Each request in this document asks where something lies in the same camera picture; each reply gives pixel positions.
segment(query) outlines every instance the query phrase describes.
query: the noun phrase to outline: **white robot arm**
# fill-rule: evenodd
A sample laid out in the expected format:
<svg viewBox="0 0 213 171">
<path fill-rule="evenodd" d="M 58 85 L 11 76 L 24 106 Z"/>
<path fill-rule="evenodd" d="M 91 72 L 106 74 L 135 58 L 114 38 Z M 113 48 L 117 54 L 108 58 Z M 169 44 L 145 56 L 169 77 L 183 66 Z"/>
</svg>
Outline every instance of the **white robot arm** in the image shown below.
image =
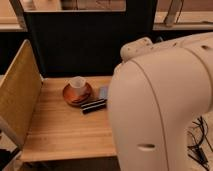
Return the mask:
<svg viewBox="0 0 213 171">
<path fill-rule="evenodd" d="M 187 126 L 212 110 L 213 33 L 121 49 L 108 110 L 122 171 L 186 171 Z"/>
</svg>

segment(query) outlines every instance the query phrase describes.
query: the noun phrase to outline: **wooden table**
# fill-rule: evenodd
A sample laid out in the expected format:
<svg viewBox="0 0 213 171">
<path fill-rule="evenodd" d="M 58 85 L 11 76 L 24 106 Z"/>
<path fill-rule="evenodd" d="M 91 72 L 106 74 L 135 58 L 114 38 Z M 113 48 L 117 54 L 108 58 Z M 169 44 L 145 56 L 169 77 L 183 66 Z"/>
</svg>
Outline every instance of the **wooden table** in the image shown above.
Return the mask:
<svg viewBox="0 0 213 171">
<path fill-rule="evenodd" d="M 111 77 L 86 77 L 98 96 Z M 69 78 L 44 79 L 20 159 L 24 162 L 115 156 L 106 109 L 83 115 L 62 90 Z"/>
</svg>

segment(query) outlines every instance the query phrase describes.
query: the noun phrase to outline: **cup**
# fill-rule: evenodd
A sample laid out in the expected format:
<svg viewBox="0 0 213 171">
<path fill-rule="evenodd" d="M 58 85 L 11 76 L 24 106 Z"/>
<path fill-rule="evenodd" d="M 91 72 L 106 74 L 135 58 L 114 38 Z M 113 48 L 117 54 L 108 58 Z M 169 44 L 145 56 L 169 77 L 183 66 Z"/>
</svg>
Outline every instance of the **cup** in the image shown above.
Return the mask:
<svg viewBox="0 0 213 171">
<path fill-rule="evenodd" d="M 70 86 L 78 96 L 82 96 L 86 92 L 86 79 L 81 76 L 76 76 L 70 79 Z"/>
</svg>

